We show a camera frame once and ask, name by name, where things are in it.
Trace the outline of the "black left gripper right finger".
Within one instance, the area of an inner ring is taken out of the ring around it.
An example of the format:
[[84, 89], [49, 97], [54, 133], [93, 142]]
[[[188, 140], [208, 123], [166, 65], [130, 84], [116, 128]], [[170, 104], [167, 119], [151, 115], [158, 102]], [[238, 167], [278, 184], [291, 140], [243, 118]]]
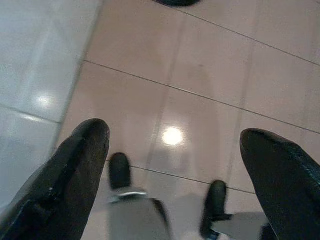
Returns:
[[320, 238], [320, 166], [298, 144], [248, 128], [240, 152], [259, 203], [279, 240]]

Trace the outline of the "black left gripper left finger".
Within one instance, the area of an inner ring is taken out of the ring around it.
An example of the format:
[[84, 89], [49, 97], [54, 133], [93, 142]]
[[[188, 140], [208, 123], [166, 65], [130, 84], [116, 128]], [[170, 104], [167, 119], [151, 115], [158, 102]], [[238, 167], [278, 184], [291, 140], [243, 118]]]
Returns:
[[3, 240], [79, 240], [110, 145], [104, 120], [82, 122], [36, 170], [0, 216]]

